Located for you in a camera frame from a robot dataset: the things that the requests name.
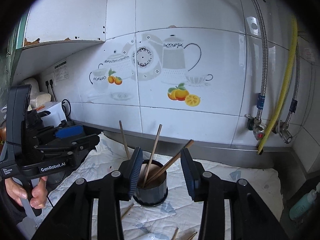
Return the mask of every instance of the wall tile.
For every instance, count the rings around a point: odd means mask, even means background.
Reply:
[[[156,134],[162,124],[160,136],[224,144],[231,144],[238,120],[231,115],[165,108],[141,107],[140,111],[145,134]]]
[[[245,18],[246,33],[260,37],[260,27],[251,0],[241,0]],[[291,10],[282,0],[257,0],[266,28],[267,40],[289,49],[291,43]]]
[[[270,120],[273,111],[278,102],[279,93],[288,61],[288,50],[274,43],[268,43],[268,83],[266,90],[266,99],[264,103],[262,119]],[[262,76],[262,44],[261,39],[247,36],[247,71],[244,87],[244,97],[240,116],[249,114],[256,116],[257,113],[257,95],[260,93],[261,76]],[[294,89],[295,72],[291,76],[291,85],[288,90],[288,99],[283,108],[281,118],[285,119],[289,111],[291,98]],[[296,114],[292,117],[291,122],[301,125],[305,110],[308,103],[308,95],[310,91],[311,81],[311,65],[301,59],[300,61],[300,84],[298,92],[298,107]]]
[[[260,141],[257,141],[254,138],[253,132],[247,129],[248,118],[240,116],[238,124],[236,127],[236,132],[232,140],[234,145],[251,145],[257,146]],[[267,125],[268,120],[262,120],[262,124]],[[300,125],[292,124],[289,125],[289,132],[292,136],[296,135],[299,132]],[[291,147],[294,142],[294,139],[291,143],[285,144],[279,134],[270,133],[268,140],[265,143],[266,147]]]
[[[72,120],[86,122],[83,112],[82,103],[70,103],[71,104],[71,114],[70,118]]]
[[[239,115],[245,76],[244,35],[162,29],[137,33],[136,48],[141,106]],[[184,100],[189,93],[199,97],[194,107]]]
[[[68,58],[76,69],[81,102],[139,105],[134,39],[134,34],[117,37]],[[113,82],[109,74],[122,80]]]
[[[135,32],[136,0],[107,0],[106,40]]]
[[[119,106],[83,103],[86,122],[119,129],[119,120],[124,130],[142,133],[138,106]]]
[[[312,173],[315,171],[319,171],[320,170],[320,154],[318,155],[318,157],[316,158],[315,162],[313,163],[313,165],[311,166],[310,170],[308,171],[308,173]]]
[[[320,146],[303,128],[298,134],[293,149],[308,172],[320,152]]]
[[[311,136],[318,143],[320,143],[320,127],[319,127],[320,100],[319,99],[320,99],[320,68],[315,67],[315,87],[314,87],[313,101],[312,101],[310,113],[309,112],[306,113],[309,115],[304,125],[304,128],[311,134]]]
[[[136,30],[213,28],[244,33],[240,0],[137,0]]]

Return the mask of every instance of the wooden chopstick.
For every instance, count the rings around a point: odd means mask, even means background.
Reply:
[[[119,121],[119,124],[120,124],[121,136],[122,136],[122,140],[123,140],[123,145],[124,145],[125,153],[127,154],[128,160],[130,160],[131,157],[130,157],[130,153],[129,153],[127,141],[125,140],[125,136],[124,136],[124,132],[123,132],[123,128],[122,128],[122,123],[121,123],[121,121]]]
[[[156,135],[155,145],[153,146],[153,150],[152,150],[152,153],[150,155],[150,159],[149,159],[149,162],[148,162],[148,165],[147,165],[147,169],[146,169],[146,174],[144,175],[144,180],[143,180],[143,184],[142,184],[143,188],[146,185],[147,177],[148,177],[149,170],[150,170],[150,165],[151,165],[151,162],[152,162],[153,155],[155,154],[155,151],[156,151],[156,147],[157,147],[157,143],[158,143],[158,140],[159,140],[161,128],[162,128],[162,124],[159,125],[158,132],[157,132],[157,135]]]
[[[195,142],[194,140],[188,141],[187,144],[182,147],[182,149],[189,148],[191,145],[193,145],[194,142]],[[155,179],[159,178],[176,160],[178,160],[180,158],[180,151],[174,157],[172,157],[161,169],[159,169],[158,172],[152,175],[147,180],[146,185],[148,185],[150,182],[154,181]]]
[[[124,214],[121,216],[121,220],[126,216],[126,214],[129,213],[129,211],[132,209],[133,205],[134,205],[134,203],[132,203],[131,206],[127,209],[127,211],[124,212]]]
[[[198,232],[193,233],[187,240],[192,240]]]
[[[178,234],[179,228],[177,227],[176,230],[174,231],[173,237],[171,240],[176,240],[176,236]]]

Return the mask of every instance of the green leaf illustration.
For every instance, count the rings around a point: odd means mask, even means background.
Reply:
[[[168,93],[171,94],[173,90],[176,90],[176,88],[169,88]]]
[[[109,72],[108,72],[108,75],[111,76],[114,73],[116,73],[116,71],[113,71],[112,69],[110,69]]]
[[[185,87],[176,87],[177,89],[179,89],[179,90],[181,90],[181,91],[185,91],[186,90],[186,88]]]

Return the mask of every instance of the blue tape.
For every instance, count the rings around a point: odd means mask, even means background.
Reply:
[[[264,105],[264,99],[266,97],[263,97],[260,93],[258,94],[258,100],[257,100],[257,108],[262,110]]]
[[[295,113],[295,112],[296,112],[296,110],[297,110],[297,104],[298,104],[298,101],[292,99],[291,105],[290,105],[290,109],[289,109],[289,111],[290,111],[291,113]]]

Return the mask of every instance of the plastic bottle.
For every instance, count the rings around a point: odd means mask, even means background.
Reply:
[[[297,220],[313,205],[317,197],[317,192],[313,189],[305,194],[289,211],[291,220]]]

